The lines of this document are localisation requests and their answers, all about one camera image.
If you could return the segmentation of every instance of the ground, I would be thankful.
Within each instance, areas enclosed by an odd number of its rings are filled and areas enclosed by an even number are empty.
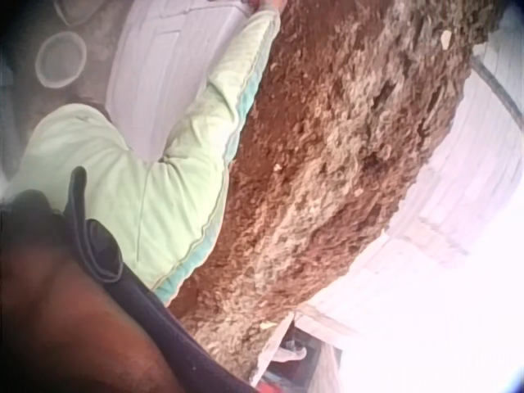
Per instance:
[[[38,81],[34,63],[40,45],[52,35],[69,28],[56,14],[52,2],[31,2],[19,25],[6,40],[7,54],[16,73],[14,106],[21,137],[27,140],[38,122],[58,107],[80,96],[105,103],[116,47],[132,2],[110,0],[86,24],[70,29],[88,47],[88,61],[80,78],[67,88],[53,90]]]
[[[172,310],[225,367],[248,378],[279,322],[347,272],[387,226],[445,137],[491,0],[293,0],[233,163],[223,230]],[[76,31],[88,65],[43,88],[34,58],[66,29],[50,2],[10,48],[21,132],[73,95],[104,102],[131,2],[111,0]],[[449,48],[440,37],[451,32]]]

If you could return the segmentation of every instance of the rough rock surface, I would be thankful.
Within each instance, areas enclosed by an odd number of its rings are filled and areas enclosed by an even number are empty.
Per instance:
[[[172,306],[222,365],[248,378],[271,334],[260,324],[345,274],[386,227],[497,15],[491,0],[290,2],[218,244]]]

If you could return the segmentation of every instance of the skin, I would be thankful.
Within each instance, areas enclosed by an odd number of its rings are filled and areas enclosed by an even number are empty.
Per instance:
[[[280,12],[286,3],[251,2]],[[31,391],[185,392],[151,338],[66,246],[36,241],[0,247],[0,269],[0,354],[31,381]]]

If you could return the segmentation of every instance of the teal stripe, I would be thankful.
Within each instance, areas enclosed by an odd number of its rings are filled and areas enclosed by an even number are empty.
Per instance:
[[[246,83],[246,87],[240,94],[237,104],[237,114],[239,119],[238,131],[235,132],[228,141],[226,146],[226,153],[224,160],[226,165],[229,165],[238,151],[238,143],[240,142],[240,132],[244,128],[246,123],[247,114],[253,107],[255,102],[255,95],[258,92],[260,81],[262,80],[262,74],[264,73],[265,66],[268,63],[270,44],[269,41],[270,29],[266,32],[264,37],[264,45],[267,49],[259,56],[258,61],[255,63],[253,73]],[[192,274],[192,272],[199,268],[206,262],[207,256],[211,253],[216,240],[219,236],[219,230],[224,217],[225,210],[225,197],[228,195],[228,185],[224,186],[219,197],[219,205],[217,210],[213,214],[210,220],[208,228],[205,230],[204,239],[202,242],[195,247],[191,254],[188,256],[186,261],[178,266],[175,271],[166,278],[166,280],[155,290],[156,295],[160,300],[166,304],[173,296],[178,292],[179,287],[183,281]]]

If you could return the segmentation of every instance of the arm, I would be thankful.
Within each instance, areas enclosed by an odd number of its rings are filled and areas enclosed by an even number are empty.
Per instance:
[[[279,27],[274,7],[266,6],[249,19],[208,78],[205,91],[175,125],[165,161],[188,148],[224,155],[228,141],[246,122]]]
[[[138,263],[162,256],[162,275],[157,274],[153,287],[169,278],[167,295],[157,292],[164,301],[213,249],[224,214],[228,164],[279,27],[276,7],[263,6],[249,19],[211,73],[205,91],[174,126],[162,160],[151,167]]]

